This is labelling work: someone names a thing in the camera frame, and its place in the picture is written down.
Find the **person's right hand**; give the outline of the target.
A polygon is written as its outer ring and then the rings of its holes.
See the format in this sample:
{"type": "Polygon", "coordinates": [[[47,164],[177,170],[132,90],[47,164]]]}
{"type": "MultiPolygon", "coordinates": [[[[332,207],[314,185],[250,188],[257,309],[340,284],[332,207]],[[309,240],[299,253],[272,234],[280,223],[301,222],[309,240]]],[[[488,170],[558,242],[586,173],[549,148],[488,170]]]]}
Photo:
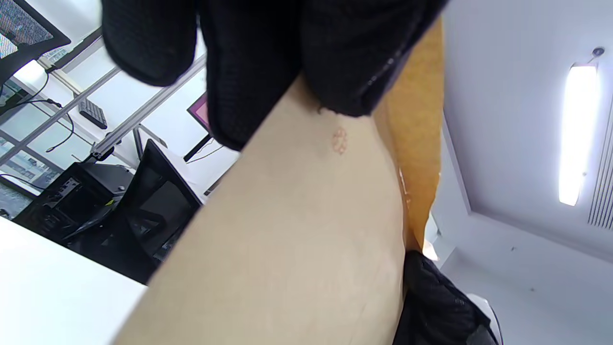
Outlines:
{"type": "Polygon", "coordinates": [[[489,318],[418,251],[405,254],[405,301],[395,345],[468,345],[489,318]]]}

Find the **person's left hand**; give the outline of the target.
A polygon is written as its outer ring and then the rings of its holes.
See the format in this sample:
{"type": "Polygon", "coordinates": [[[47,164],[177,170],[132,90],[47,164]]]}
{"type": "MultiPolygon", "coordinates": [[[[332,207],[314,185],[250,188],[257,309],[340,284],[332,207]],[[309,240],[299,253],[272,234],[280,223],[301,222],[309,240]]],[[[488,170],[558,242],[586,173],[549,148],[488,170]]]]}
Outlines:
{"type": "Polygon", "coordinates": [[[297,78],[331,111],[369,116],[446,0],[103,0],[114,63],[173,85],[206,47],[209,132],[241,151],[297,78]]]}

